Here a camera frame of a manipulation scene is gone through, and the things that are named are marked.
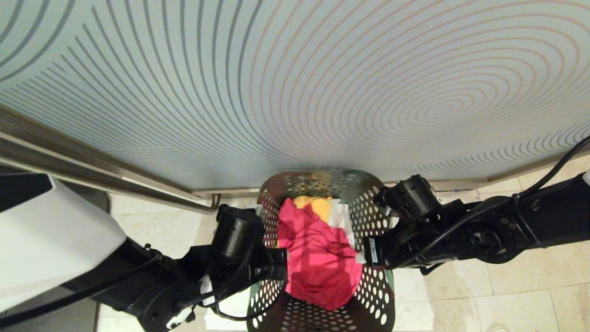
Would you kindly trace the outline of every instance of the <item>tile floor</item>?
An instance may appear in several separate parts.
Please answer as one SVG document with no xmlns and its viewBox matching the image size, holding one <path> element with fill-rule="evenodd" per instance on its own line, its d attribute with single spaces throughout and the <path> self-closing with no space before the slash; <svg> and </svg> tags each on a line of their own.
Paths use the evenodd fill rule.
<svg viewBox="0 0 590 332">
<path fill-rule="evenodd" d="M 590 169 L 590 156 L 574 160 L 556 176 L 562 181 Z M 509 196 L 522 191 L 546 170 L 477 190 L 437 192 L 442 203 Z M 223 201 L 237 207 L 254 199 Z M 139 243 L 173 258 L 192 245 L 211 242 L 215 216 L 113 196 L 112 214 Z M 394 331 L 485 332 L 492 324 L 512 332 L 590 331 L 590 242 L 529 250 L 511 262 L 491 265 L 478 260 L 451 262 L 426 277 L 413 269 L 394 270 L 396 322 Z M 229 313 L 243 312 L 248 293 L 225 304 Z M 245 323 L 223 320 L 197 309 L 197 319 L 175 331 L 245 331 Z M 98 332 L 140 332 L 135 318 L 101 306 Z"/>
</svg>

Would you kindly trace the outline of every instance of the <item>metal basket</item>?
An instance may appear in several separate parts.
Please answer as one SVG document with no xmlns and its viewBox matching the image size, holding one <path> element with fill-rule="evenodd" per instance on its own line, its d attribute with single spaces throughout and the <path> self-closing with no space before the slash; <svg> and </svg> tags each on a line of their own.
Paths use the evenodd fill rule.
<svg viewBox="0 0 590 332">
<path fill-rule="evenodd" d="M 349 205 L 356 250 L 362 238 L 380 235 L 391 222 L 379 212 L 372 197 L 383 186 L 373 175 L 355 170 L 326 172 L 283 172 L 269 178 L 258 195 L 258 204 L 266 210 L 264 244 L 277 245 L 277 219 L 283 201 L 300 195 L 339 198 Z M 393 276 L 382 268 L 363 268 L 360 284 L 352 299 L 342 308 L 326 311 L 314 304 L 280 292 L 280 283 L 264 281 L 252 288 L 248 314 L 265 308 L 277 297 L 275 305 L 262 316 L 247 321 L 248 331 L 328 332 L 391 331 L 395 307 Z"/>
</svg>

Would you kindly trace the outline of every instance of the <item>white cloth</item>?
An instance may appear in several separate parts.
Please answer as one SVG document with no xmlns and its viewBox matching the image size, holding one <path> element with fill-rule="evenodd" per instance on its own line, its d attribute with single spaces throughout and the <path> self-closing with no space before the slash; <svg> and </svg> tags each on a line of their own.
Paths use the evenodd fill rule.
<svg viewBox="0 0 590 332">
<path fill-rule="evenodd" d="M 355 247 L 355 234 L 352 232 L 352 221 L 350 220 L 350 213 L 347 204 L 340 204 L 340 200 L 333 198 L 330 200 L 330 217 L 328 218 L 328 225 L 330 227 L 342 228 L 346 234 L 346 238 L 352 248 Z"/>
</svg>

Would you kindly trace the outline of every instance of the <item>metal frame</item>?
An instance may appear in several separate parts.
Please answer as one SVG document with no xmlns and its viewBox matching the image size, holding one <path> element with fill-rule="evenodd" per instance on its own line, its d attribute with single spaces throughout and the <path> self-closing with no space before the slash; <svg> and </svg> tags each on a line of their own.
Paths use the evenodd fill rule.
<svg viewBox="0 0 590 332">
<path fill-rule="evenodd" d="M 25 119 L 0 105 L 0 162 L 99 190 L 167 204 L 181 209 L 213 214 L 219 194 L 211 206 L 196 201 L 202 197 L 188 189 L 157 178 L 87 145 Z"/>
</svg>

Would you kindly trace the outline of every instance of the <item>perforated basket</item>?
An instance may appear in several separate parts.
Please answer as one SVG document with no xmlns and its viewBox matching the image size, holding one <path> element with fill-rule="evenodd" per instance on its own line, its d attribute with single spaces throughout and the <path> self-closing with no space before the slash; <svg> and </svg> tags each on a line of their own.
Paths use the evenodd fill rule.
<svg viewBox="0 0 590 332">
<path fill-rule="evenodd" d="M 283 201 L 300 195 L 339 198 L 348 204 L 356 250 L 362 238 L 380 235 L 390 220 L 372 202 L 383 186 L 373 175 L 363 171 L 283 172 L 269 178 L 258 195 L 258 204 L 266 210 L 265 245 L 277 244 L 277 219 Z M 276 304 L 265 314 L 247 321 L 248 331 L 262 332 L 328 332 L 328 331 L 391 331 L 395 307 L 393 277 L 382 268 L 363 268 L 361 282 L 353 298 L 342 308 L 326 311 L 316 305 L 280 293 L 277 281 L 264 281 L 252 288 L 248 314 L 265 308 L 277 297 Z"/>
</svg>

